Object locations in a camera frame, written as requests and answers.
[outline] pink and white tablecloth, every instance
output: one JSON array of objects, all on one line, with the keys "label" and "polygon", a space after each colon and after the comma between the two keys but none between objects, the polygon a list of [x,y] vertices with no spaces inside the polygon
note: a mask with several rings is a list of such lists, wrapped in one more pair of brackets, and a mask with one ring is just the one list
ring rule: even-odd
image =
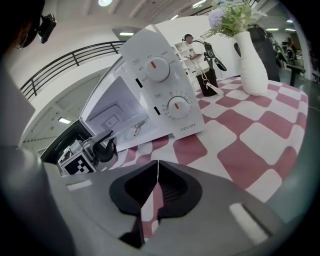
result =
[{"label": "pink and white tablecloth", "polygon": [[[240,77],[218,86],[224,96],[195,92],[204,131],[178,140],[168,135],[122,151],[112,168],[170,161],[229,179],[266,202],[294,166],[305,134],[308,97],[275,81],[269,81],[263,96],[246,94]],[[158,225],[161,198],[157,185],[141,210],[146,238]]]}]

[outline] ceiling light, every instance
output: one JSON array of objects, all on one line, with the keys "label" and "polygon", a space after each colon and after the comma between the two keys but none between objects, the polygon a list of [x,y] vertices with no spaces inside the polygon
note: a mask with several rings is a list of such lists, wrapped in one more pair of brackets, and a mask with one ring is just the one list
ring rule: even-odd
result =
[{"label": "ceiling light", "polygon": [[192,9],[194,9],[194,8],[199,8],[199,7],[202,7],[202,4],[199,4],[199,5],[193,6],[193,7],[192,7]]},{"label": "ceiling light", "polygon": [[64,118],[62,118],[62,117],[60,117],[58,121],[61,122],[61,123],[67,124],[67,125],[70,123],[69,120],[64,119]]},{"label": "ceiling light", "polygon": [[131,33],[131,32],[121,32],[120,36],[133,36],[135,33]]},{"label": "ceiling light", "polygon": [[100,6],[108,6],[112,3],[113,0],[99,0]]},{"label": "ceiling light", "polygon": [[197,2],[197,3],[195,3],[194,5],[192,5],[192,7],[196,7],[196,6],[202,4],[202,3],[206,2],[206,1],[207,1],[207,0],[202,0],[202,1],[200,1],[200,2]]}]

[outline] black bag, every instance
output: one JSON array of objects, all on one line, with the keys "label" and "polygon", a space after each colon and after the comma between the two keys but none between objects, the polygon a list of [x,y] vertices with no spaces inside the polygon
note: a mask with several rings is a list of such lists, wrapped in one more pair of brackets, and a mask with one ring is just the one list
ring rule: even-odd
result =
[{"label": "black bag", "polygon": [[201,43],[204,45],[204,48],[205,48],[204,60],[205,61],[213,60],[214,63],[217,65],[217,67],[220,70],[227,71],[227,68],[225,67],[225,65],[223,65],[222,62],[215,56],[211,43],[204,42],[204,41],[198,41],[198,40],[194,40],[193,42],[198,42],[198,43]]},{"label": "black bag", "polygon": [[[210,84],[212,84],[213,86],[217,87],[218,88],[218,84],[217,84],[217,78],[216,76],[214,75],[214,70],[212,71],[211,69],[209,69],[209,71],[207,71],[205,73],[207,79],[209,80]],[[203,96],[205,97],[210,97],[210,96],[213,96],[213,95],[216,95],[217,93],[212,90],[209,86],[207,88],[206,84],[207,82],[203,80],[202,76],[199,74],[196,76],[198,82],[199,82],[199,85],[200,85],[200,88],[201,88],[201,91],[202,91],[202,94]]]}]

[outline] railing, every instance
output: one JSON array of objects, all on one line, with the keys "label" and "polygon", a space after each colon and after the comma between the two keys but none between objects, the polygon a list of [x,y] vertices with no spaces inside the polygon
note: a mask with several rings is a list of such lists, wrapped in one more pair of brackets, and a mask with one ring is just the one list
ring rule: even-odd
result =
[{"label": "railing", "polygon": [[260,0],[249,0],[249,5],[252,7],[255,3],[259,3]]},{"label": "railing", "polygon": [[63,73],[68,72],[89,60],[91,61],[93,59],[118,54],[118,49],[125,42],[126,41],[102,42],[69,52],[39,70],[21,87],[20,90],[23,95],[30,100],[33,96],[35,97],[38,95],[43,86],[57,76],[61,76]]}]

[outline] green leaves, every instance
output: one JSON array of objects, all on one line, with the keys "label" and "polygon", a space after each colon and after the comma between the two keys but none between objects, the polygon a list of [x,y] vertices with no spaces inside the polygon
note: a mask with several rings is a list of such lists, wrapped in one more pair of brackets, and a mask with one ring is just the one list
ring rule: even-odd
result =
[{"label": "green leaves", "polygon": [[224,16],[221,25],[209,30],[209,33],[204,35],[205,38],[219,33],[233,37],[238,33],[247,31],[249,25],[256,23],[256,11],[250,7],[247,0],[240,4],[233,3],[233,0],[223,0],[223,2],[227,2],[228,5],[222,8],[217,4],[217,1],[212,3],[215,9],[221,8],[223,10]]}]

